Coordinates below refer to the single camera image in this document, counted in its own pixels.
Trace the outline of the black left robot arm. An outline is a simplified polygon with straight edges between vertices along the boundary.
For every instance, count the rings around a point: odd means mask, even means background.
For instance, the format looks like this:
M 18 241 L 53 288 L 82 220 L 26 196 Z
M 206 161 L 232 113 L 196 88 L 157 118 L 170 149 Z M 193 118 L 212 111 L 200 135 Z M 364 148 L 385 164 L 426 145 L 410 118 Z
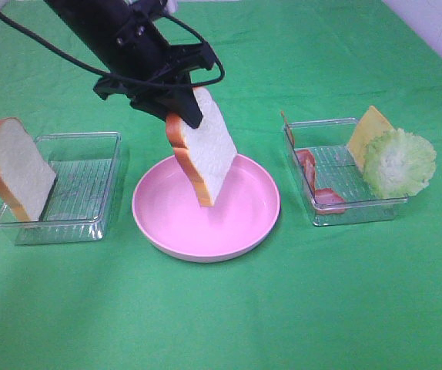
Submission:
M 191 128 L 203 114 L 190 73 L 219 63 L 204 39 L 172 45 L 154 22 L 171 14 L 173 1 L 49 1 L 48 6 L 108 68 L 93 90 L 101 98 L 126 96 L 132 108 L 160 119 L 177 114 Z

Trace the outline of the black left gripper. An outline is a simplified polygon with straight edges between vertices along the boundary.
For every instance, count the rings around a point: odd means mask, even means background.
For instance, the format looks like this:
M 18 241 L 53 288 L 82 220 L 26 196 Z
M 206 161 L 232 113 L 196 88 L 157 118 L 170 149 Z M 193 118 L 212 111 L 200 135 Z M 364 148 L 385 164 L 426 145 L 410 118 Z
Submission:
M 190 73 L 214 67 L 216 54 L 208 43 L 145 48 L 126 45 L 110 52 L 104 62 L 110 75 L 100 78 L 93 87 L 101 99 L 127 95 L 133 109 L 161 120 L 175 114 L 192 129 L 200 126 L 203 114 L 193 87 L 215 80 L 193 82 Z

